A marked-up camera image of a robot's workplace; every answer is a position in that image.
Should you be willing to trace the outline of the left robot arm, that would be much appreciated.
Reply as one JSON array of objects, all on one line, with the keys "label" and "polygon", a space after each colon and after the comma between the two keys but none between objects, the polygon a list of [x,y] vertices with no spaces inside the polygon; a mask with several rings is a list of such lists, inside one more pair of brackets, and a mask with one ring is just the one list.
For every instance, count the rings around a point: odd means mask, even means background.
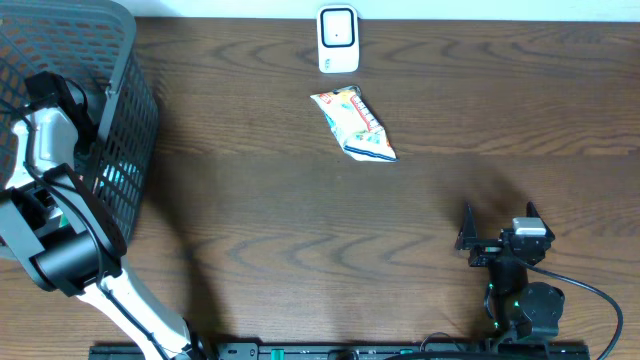
[{"label": "left robot arm", "polygon": [[29,103],[7,108],[18,148],[1,192],[1,239],[41,289],[103,313],[147,359],[208,359],[211,350],[130,268],[127,244],[75,170],[97,144],[81,87],[42,71],[25,81]]}]

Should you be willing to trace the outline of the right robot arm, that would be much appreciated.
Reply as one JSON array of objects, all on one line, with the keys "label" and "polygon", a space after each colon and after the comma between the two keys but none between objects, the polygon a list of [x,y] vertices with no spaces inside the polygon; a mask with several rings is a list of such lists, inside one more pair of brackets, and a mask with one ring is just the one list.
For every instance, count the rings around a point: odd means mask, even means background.
[{"label": "right robot arm", "polygon": [[465,208],[455,248],[469,252],[471,267],[488,270],[485,308],[500,337],[525,342],[550,340],[559,334],[564,293],[528,277],[528,269],[544,260],[554,240],[554,233],[531,202],[524,217],[513,218],[509,228],[491,239],[479,236],[472,209]]}]

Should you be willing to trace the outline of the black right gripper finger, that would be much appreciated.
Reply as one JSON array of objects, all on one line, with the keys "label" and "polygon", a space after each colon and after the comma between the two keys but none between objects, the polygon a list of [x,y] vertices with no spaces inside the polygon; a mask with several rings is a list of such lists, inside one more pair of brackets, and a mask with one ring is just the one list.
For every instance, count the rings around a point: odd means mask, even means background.
[{"label": "black right gripper finger", "polygon": [[455,242],[455,249],[470,250],[478,243],[479,238],[472,208],[469,203],[466,203],[464,208],[463,222]]},{"label": "black right gripper finger", "polygon": [[555,239],[554,232],[550,229],[547,223],[542,219],[536,205],[532,201],[529,201],[526,205],[526,217],[530,221],[530,224],[525,230],[526,235],[544,236],[549,240]]}]

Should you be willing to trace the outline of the yellow snack bag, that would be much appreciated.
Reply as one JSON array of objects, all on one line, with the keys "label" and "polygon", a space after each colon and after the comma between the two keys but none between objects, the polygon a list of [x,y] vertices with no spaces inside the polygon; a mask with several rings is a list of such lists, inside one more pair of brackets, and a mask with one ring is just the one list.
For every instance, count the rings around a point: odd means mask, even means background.
[{"label": "yellow snack bag", "polygon": [[397,161],[384,126],[361,98],[361,90],[352,85],[310,99],[325,116],[331,133],[343,152],[360,162]]}]

